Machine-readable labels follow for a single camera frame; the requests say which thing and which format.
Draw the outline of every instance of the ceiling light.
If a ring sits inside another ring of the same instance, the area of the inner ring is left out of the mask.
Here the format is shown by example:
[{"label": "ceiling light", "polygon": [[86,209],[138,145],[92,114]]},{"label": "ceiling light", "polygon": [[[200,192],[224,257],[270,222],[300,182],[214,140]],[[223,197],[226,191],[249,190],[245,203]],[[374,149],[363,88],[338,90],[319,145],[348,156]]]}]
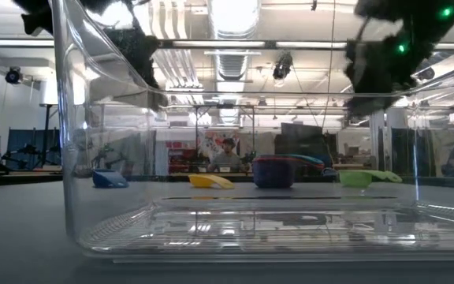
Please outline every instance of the ceiling light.
[{"label": "ceiling light", "polygon": [[259,100],[259,103],[257,104],[259,107],[267,107],[267,102],[266,102],[266,99],[264,98],[261,98]]},{"label": "ceiling light", "polygon": [[[85,79],[78,73],[72,72],[71,83],[73,84],[73,103],[77,106],[85,103]],[[50,77],[44,81],[45,91],[43,93],[43,103],[50,105],[58,104],[58,83],[55,77]]]},{"label": "ceiling light", "polygon": [[193,225],[192,227],[190,227],[190,230],[188,230],[188,232],[193,233],[193,232],[199,231],[199,232],[206,233],[210,229],[211,229],[210,224],[202,224],[202,225],[198,225],[198,226]]},{"label": "ceiling light", "polygon": [[234,229],[224,229],[221,234],[222,235],[234,235],[236,231]]},{"label": "ceiling light", "polygon": [[331,42],[276,42],[276,47],[299,49],[299,48],[314,48],[314,49],[332,49],[340,50],[346,47],[346,43],[331,43]]},{"label": "ceiling light", "polygon": [[254,48],[264,47],[263,41],[244,41],[244,40],[177,40],[173,42],[175,47],[221,47],[221,48]]},{"label": "ceiling light", "polygon": [[239,117],[239,109],[221,109],[220,119],[223,123],[234,123]]},{"label": "ceiling light", "polygon": [[193,125],[211,125],[211,116],[208,113],[203,114],[199,118],[196,118],[195,113],[189,113],[188,118]]},{"label": "ceiling light", "polygon": [[203,88],[166,88],[166,91],[170,92],[202,92],[204,91]]},{"label": "ceiling light", "polygon": [[438,43],[435,48],[442,50],[454,50],[454,43]]},{"label": "ceiling light", "polygon": [[208,9],[216,31],[243,33],[257,25],[260,1],[211,0],[208,3]]},{"label": "ceiling light", "polygon": [[[279,59],[277,60],[274,71],[273,71],[273,78],[275,80],[284,80],[287,75],[290,73],[290,67],[293,65],[293,57],[290,52],[284,52]],[[277,87],[283,86],[285,82],[278,81],[279,85]]]},{"label": "ceiling light", "polygon": [[239,99],[240,95],[218,95],[219,99]]},{"label": "ceiling light", "polygon": [[204,51],[204,55],[261,55],[260,51],[239,51],[239,50],[215,50],[215,51]]},{"label": "ceiling light", "polygon": [[403,96],[398,101],[396,101],[393,105],[395,107],[407,107],[407,106],[409,106],[409,100],[407,99],[407,96]]}]

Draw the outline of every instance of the robotic arm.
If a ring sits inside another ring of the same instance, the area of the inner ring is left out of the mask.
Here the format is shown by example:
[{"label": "robotic arm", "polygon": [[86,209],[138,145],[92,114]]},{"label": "robotic arm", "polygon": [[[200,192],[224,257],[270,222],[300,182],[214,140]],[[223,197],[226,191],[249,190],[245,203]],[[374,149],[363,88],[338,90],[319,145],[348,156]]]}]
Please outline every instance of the robotic arm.
[{"label": "robotic arm", "polygon": [[[344,73],[355,93],[369,95],[346,102],[350,117],[384,110],[399,99],[379,94],[416,86],[411,75],[454,25],[454,0],[359,0],[355,14],[366,20],[357,38],[347,43],[350,63]],[[362,42],[363,29],[371,18],[402,20],[403,26],[380,43]]]}]

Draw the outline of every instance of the blue bowl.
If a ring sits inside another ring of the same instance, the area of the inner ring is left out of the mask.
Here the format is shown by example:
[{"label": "blue bowl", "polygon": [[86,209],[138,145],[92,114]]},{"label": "blue bowl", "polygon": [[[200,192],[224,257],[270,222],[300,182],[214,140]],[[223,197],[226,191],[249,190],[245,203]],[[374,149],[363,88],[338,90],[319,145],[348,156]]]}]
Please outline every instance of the blue bowl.
[{"label": "blue bowl", "polygon": [[261,189],[289,189],[293,185],[293,163],[264,157],[253,161],[253,182]]}]

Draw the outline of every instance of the ceiling duct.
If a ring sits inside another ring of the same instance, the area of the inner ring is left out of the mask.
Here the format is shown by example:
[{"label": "ceiling duct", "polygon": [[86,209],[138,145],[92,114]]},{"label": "ceiling duct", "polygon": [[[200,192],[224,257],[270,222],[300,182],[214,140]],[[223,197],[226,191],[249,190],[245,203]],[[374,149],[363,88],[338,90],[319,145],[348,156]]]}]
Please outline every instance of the ceiling duct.
[{"label": "ceiling duct", "polygon": [[[432,65],[442,62],[443,60],[450,58],[453,55],[454,55],[454,51],[434,52],[434,54],[432,54],[431,57],[429,57],[427,60],[425,60],[424,62],[422,62],[419,65],[419,67],[416,69],[416,73],[413,75],[419,74],[419,73],[427,70],[428,68],[430,68]],[[351,85],[349,85],[346,88],[344,88],[341,92],[350,92],[351,93],[351,92],[354,92],[354,90],[353,90],[353,87]]]},{"label": "ceiling duct", "polygon": [[[208,17],[213,37],[215,39],[252,39],[259,22],[260,6],[260,0],[209,0]],[[215,56],[217,78],[220,81],[233,82],[232,86],[217,83],[217,91],[243,91],[244,83],[239,81],[246,76],[248,56],[236,54],[239,51],[246,50],[222,50],[222,55]]]}]

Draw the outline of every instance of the security camera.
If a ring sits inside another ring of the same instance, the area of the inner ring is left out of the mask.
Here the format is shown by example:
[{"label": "security camera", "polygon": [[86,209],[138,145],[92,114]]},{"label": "security camera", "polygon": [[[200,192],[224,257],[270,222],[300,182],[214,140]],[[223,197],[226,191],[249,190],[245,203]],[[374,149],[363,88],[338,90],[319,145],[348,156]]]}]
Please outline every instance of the security camera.
[{"label": "security camera", "polygon": [[275,80],[284,80],[290,73],[290,67],[292,65],[292,55],[289,52],[284,52],[274,66],[273,78]]},{"label": "security camera", "polygon": [[435,77],[435,71],[432,67],[429,67],[418,73],[417,77],[420,80],[432,80]]},{"label": "security camera", "polygon": [[20,72],[20,67],[10,67],[8,73],[6,73],[5,80],[8,84],[20,84],[24,76]]}]

